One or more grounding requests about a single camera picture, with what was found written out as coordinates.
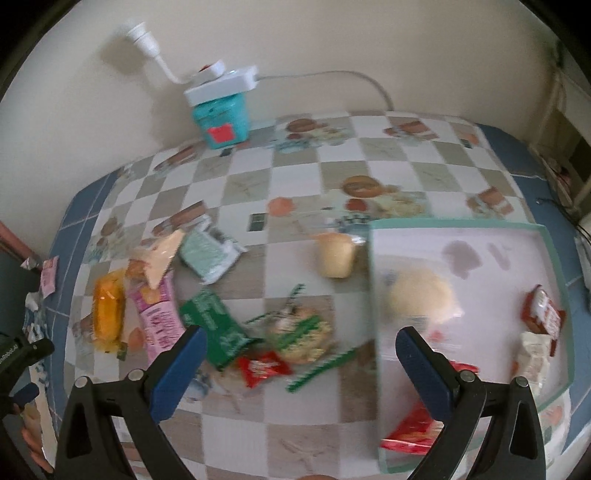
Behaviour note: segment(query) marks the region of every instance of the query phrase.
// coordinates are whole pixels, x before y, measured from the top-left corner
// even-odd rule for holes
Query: human hand
[[[16,415],[20,415],[24,411],[25,416],[27,416],[28,419],[32,420],[32,422],[35,422],[36,420],[27,415],[28,409],[21,410],[17,404],[13,405],[13,410]],[[33,462],[35,462],[41,469],[45,470],[47,473],[53,473],[53,467],[45,458],[45,455],[43,454],[43,449],[41,448],[41,428],[40,426],[39,428],[35,427],[36,426],[31,425],[31,422],[25,421],[25,424],[21,429],[22,439],[25,440],[25,443],[29,448]]]

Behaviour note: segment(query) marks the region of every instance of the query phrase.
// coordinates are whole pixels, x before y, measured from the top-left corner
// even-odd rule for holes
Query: red snack bag
[[[480,371],[474,365],[450,363],[457,371],[470,370],[476,374]],[[419,401],[396,429],[382,439],[379,445],[381,448],[396,452],[425,455],[442,429],[443,422],[433,420],[423,402]]]
[[[525,297],[521,320],[525,322],[531,332],[545,333],[552,337],[550,356],[554,356],[558,336],[566,320],[566,312],[556,308],[542,285],[536,285]]]
[[[257,354],[254,358],[241,356],[238,366],[248,388],[256,387],[263,380],[275,375],[291,375],[291,368],[275,352]]]

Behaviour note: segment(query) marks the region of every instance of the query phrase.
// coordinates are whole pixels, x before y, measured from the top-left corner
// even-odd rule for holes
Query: small pink packet
[[[173,272],[168,271],[158,288],[147,284],[135,287],[129,293],[135,303],[144,327],[148,365],[156,357],[170,350],[185,331],[178,316],[173,292]]]
[[[56,272],[58,258],[59,257],[53,257],[43,262],[43,270],[41,271],[41,293],[43,294],[44,299],[46,299],[56,290]]]

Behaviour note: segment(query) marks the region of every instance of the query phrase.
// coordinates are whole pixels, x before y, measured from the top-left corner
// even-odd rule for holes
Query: teal box
[[[200,103],[193,109],[193,119],[211,149],[246,141],[250,129],[243,93]]]

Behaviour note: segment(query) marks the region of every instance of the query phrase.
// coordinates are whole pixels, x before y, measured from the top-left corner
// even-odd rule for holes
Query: white wall
[[[197,134],[181,89],[113,32],[148,23],[178,74],[223,58],[263,74],[355,69],[397,109],[461,115],[526,138],[550,80],[547,30],[517,0],[83,0],[0,103],[0,218],[46,254],[72,196]],[[383,108],[361,80],[265,82],[254,119]]]

